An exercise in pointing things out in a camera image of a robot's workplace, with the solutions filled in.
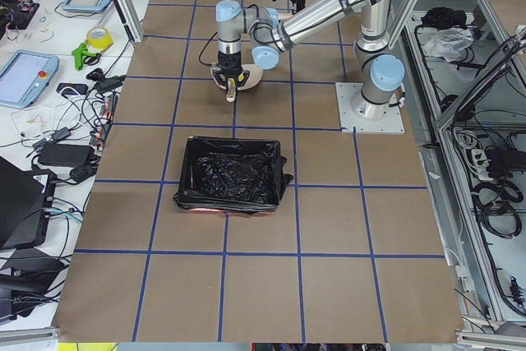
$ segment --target yellow tape roll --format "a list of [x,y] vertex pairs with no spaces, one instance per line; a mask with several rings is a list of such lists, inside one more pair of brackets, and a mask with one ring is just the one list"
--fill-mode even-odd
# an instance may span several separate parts
[[106,28],[94,28],[88,30],[85,39],[93,48],[104,49],[113,43],[111,34]]

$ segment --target tiled surface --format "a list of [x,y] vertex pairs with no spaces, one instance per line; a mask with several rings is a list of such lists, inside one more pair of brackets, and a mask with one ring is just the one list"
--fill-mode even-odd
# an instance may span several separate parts
[[[459,313],[411,132],[339,131],[334,82],[362,79],[359,17],[282,54],[228,104],[197,61],[218,1],[150,0],[58,309],[64,337],[453,341]],[[216,54],[212,42],[203,59]],[[280,140],[294,182],[278,211],[178,209],[189,136]]]

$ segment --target yellow object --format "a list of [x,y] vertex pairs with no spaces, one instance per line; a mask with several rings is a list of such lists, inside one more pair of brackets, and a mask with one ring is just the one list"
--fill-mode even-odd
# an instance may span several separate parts
[[117,351],[115,343],[60,343],[58,351]]
[[85,34],[85,40],[93,48],[107,48],[113,44],[113,39],[109,30],[106,28],[94,28],[88,30],[88,33]]

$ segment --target black plastic bag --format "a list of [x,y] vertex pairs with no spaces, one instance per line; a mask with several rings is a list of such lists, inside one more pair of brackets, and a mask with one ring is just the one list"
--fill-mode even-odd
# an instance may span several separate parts
[[279,141],[190,137],[173,199],[187,210],[274,212],[293,176]]

